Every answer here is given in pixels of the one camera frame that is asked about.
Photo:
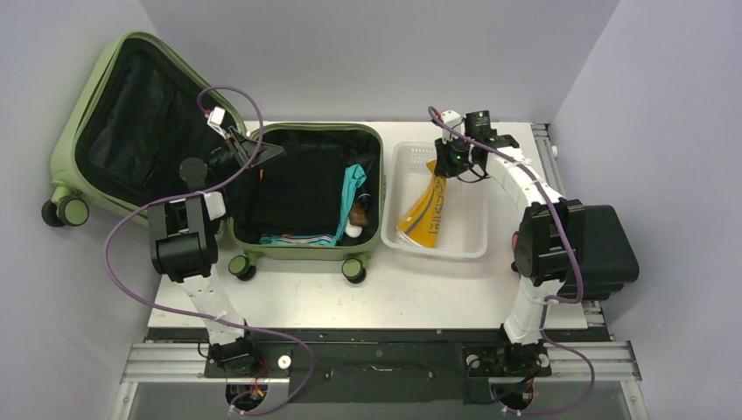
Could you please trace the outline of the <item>black garment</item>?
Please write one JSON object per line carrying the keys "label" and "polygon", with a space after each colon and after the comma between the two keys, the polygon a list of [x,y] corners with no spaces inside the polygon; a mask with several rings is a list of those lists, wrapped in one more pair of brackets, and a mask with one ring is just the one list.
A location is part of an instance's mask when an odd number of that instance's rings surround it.
{"label": "black garment", "polygon": [[346,160],[337,151],[301,147],[244,173],[234,231],[261,235],[332,235],[340,224]]}

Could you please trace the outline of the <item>white perforated plastic basket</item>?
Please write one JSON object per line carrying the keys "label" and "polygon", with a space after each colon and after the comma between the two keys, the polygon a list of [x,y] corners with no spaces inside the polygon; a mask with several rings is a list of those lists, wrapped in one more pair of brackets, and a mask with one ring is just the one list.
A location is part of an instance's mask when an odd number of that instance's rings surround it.
{"label": "white perforated plastic basket", "polygon": [[430,143],[399,143],[387,169],[381,239],[420,256],[476,259],[487,250],[487,198],[482,184],[434,174]]}

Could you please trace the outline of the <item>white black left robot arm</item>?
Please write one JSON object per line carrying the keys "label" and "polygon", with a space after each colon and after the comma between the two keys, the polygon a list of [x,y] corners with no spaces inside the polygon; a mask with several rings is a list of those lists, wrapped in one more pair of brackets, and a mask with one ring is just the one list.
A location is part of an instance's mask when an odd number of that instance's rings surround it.
{"label": "white black left robot arm", "polygon": [[207,192],[214,172],[202,157],[185,157],[178,176],[188,197],[168,199],[148,209],[151,262],[157,273],[190,298],[195,308],[192,316],[206,327],[212,362],[250,376],[260,367],[261,352],[250,338],[246,320],[212,274],[219,258],[217,227],[228,212],[225,199],[220,189]]}

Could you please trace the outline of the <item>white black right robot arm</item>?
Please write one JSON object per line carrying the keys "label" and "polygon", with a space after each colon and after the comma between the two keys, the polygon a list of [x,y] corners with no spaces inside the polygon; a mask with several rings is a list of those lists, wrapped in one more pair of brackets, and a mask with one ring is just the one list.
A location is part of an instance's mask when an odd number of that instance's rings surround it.
{"label": "white black right robot arm", "polygon": [[585,206],[566,199],[533,168],[510,135],[495,135],[489,116],[464,115],[456,129],[448,112],[428,108],[442,130],[442,142],[466,155],[486,155],[486,172],[500,185],[522,214],[513,236],[514,266],[520,276],[514,306],[502,328],[508,341],[493,350],[495,366],[514,374],[529,360],[526,345],[548,341],[546,318],[552,307],[577,305],[585,295],[578,251],[585,242]]}

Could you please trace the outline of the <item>green hard-shell suitcase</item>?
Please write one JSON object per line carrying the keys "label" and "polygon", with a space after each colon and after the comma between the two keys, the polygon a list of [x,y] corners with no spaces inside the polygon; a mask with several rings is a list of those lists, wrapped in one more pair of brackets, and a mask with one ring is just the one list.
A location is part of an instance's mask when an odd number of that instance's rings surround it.
{"label": "green hard-shell suitcase", "polygon": [[78,227],[91,206],[127,215],[187,192],[199,161],[227,214],[215,225],[241,253],[248,281],[261,257],[341,262],[363,282],[380,240],[381,135],[360,123],[267,123],[249,129],[220,90],[163,40],[132,31],[107,44],[74,105],[50,163],[52,228]]}

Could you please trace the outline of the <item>yellow hello towel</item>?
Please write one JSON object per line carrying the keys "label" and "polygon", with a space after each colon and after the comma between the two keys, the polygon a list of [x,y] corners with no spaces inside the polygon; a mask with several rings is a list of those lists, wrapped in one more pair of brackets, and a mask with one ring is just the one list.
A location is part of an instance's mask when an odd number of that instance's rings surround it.
{"label": "yellow hello towel", "polygon": [[436,174],[437,163],[437,160],[431,160],[426,164],[431,174],[430,182],[396,225],[396,236],[419,248],[436,247],[443,219],[447,180]]}

